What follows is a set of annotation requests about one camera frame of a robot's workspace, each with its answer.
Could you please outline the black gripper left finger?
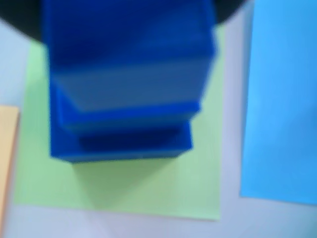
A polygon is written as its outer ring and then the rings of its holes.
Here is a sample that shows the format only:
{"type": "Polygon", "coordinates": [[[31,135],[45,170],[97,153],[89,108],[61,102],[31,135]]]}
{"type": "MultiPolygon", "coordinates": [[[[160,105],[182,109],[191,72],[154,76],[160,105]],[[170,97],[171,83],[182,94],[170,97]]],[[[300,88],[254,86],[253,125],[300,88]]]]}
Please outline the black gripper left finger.
{"type": "Polygon", "coordinates": [[[0,18],[39,43],[44,43],[42,11],[43,0],[0,0],[0,18]]]}

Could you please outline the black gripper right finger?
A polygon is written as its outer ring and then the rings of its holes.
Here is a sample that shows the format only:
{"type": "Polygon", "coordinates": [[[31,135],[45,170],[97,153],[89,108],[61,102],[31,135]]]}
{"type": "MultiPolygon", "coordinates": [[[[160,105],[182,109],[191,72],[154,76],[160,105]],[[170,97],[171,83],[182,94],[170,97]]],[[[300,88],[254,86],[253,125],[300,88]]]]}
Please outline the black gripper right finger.
{"type": "Polygon", "coordinates": [[[246,2],[246,0],[213,0],[215,24],[221,25],[229,20],[246,2]]]}

